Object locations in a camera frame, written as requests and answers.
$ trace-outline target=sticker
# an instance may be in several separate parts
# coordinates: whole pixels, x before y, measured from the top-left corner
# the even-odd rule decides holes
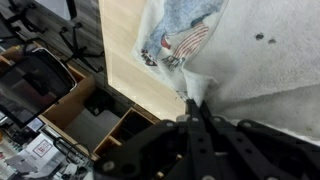
[[[34,150],[39,157],[43,157],[44,155],[49,152],[49,150],[52,148],[52,144],[50,144],[47,140],[43,140]]]

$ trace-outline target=wooden table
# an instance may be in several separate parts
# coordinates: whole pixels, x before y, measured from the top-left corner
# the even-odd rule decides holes
[[[179,95],[131,55],[146,0],[99,0],[108,83],[159,119],[185,113]]]

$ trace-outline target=white cloth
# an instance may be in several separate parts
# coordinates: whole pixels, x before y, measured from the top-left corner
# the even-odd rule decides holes
[[[319,16],[317,0],[229,0],[181,68],[189,97],[230,119],[320,137]]]

